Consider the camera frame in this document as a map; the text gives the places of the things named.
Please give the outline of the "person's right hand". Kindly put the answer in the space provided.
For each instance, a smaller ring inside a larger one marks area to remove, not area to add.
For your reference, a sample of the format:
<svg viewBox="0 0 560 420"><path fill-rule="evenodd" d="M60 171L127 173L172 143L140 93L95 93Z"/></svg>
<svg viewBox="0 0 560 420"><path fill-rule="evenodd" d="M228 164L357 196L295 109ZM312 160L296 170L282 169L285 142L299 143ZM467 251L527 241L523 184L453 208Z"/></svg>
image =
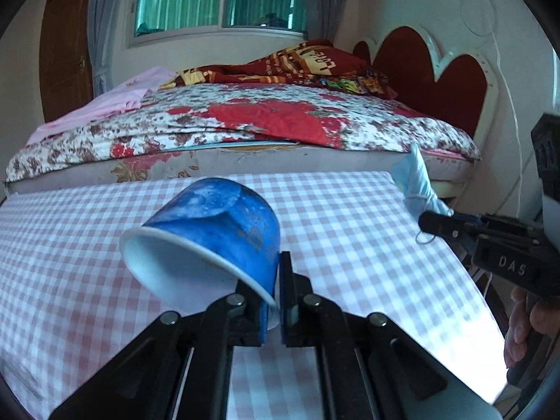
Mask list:
<svg viewBox="0 0 560 420"><path fill-rule="evenodd" d="M530 330L555 338L559 331L559 303L538 301L530 312L526 310L528 292L518 286L512 289L515 303L509 318L509 329L504 343L504 360L508 368L523 360L528 350Z"/></svg>

